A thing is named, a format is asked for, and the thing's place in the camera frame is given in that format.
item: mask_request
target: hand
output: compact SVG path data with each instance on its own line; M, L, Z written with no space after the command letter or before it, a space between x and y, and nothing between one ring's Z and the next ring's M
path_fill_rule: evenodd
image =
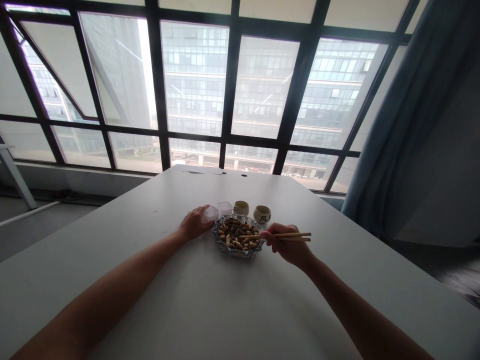
M199 237L214 225L213 220L206 224L202 223L205 210L209 206L209 204L199 206L185 216L177 230L183 239L190 241Z
M298 233L299 228L295 225L282 225L273 223L266 231L259 235L266 239L267 246L271 246L274 253L279 253L290 264L302 269L305 268L315 257L304 241L282 241L273 234Z

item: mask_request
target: wooden chopsticks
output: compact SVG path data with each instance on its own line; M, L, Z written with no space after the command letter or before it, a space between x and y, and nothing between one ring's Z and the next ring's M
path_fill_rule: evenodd
M303 241L309 242L308 237L303 236L312 236L311 232L289 232L283 234L273 234L275 237L279 238L282 241ZM239 239L260 239L260 235L240 235Z

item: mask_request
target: forearm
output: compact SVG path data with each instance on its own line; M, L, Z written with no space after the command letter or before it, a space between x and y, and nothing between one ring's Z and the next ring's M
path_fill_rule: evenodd
M59 346L74 349L72 354L79 358L86 357L185 242L177 231L122 262L68 304L13 359L26 359L33 352L44 354L43 350L48 350L46 358L51 357Z
M432 359L316 257L302 270L320 290L365 360Z

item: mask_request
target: window pane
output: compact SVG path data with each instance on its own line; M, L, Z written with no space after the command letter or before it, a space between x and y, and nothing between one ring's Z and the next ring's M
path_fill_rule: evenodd
M406 28L405 34L413 34L417 24L419 23L420 17L422 16L422 13L425 10L425 7L427 6L427 3L429 0L420 0L418 3L418 6L416 7L415 12L413 13L413 16L410 20L410 24L408 24L408 27Z
M218 168L220 163L220 144L218 142L185 140L171 138L171 165L195 165Z
M83 120L79 112L47 70L27 41L21 43L21 49L30 69L36 88L40 94L50 120L73 123L99 124L95 120Z
M158 0L165 9L230 15L232 0Z
M316 0L241 0L240 16L310 24Z
M346 193L349 190L350 182L354 175L359 159L357 157L346 157L331 186L330 191L334 193Z
M145 0L95 0L101 3L145 6Z
M158 136L110 132L110 143L118 169L161 173L160 141Z
M408 0L331 0L325 25L394 32Z
M0 135L16 159L55 162L42 127L35 123L0 120Z
M168 130L222 135L229 28L161 22Z
M373 101L368 108L368 112L366 113L365 118L361 123L360 129L358 130L358 133L353 140L353 144L351 145L350 150L362 151L365 141L367 140L367 135L370 132L370 128L372 127L372 124L377 117L380 107L382 106L385 96L387 95L387 91L390 88L390 85L392 84L395 75L397 74L397 70L402 63L402 60L404 59L406 51L406 46L398 47L395 56L393 57L390 66L388 67L388 70L386 71L385 76L380 84L380 87L378 88L378 91L376 92L375 97L373 98Z
M85 116L97 117L73 26L23 21L38 49Z
M276 139L299 43L242 36L231 133Z
M80 17L106 123L158 129L147 20Z
M28 6L28 5L13 5L13 4L6 4L5 6L8 11L23 11L27 13L70 15L70 11L66 9L59 9L59 8L38 7L38 6Z
M291 144L341 149L387 45L321 38Z
M68 164L110 168L104 137L99 130L52 126Z
M290 176L310 190L324 190L338 156L289 151L281 174Z
M243 145L226 145L225 169L271 174L277 160L277 149Z
M36 117L2 36L0 36L0 64L0 114Z

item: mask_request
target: blue curtain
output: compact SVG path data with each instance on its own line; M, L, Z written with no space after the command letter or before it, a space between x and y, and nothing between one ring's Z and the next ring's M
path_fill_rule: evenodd
M479 0L430 0L425 8L342 207L369 232L392 236L386 223L395 214L402 174L480 58L479 34Z

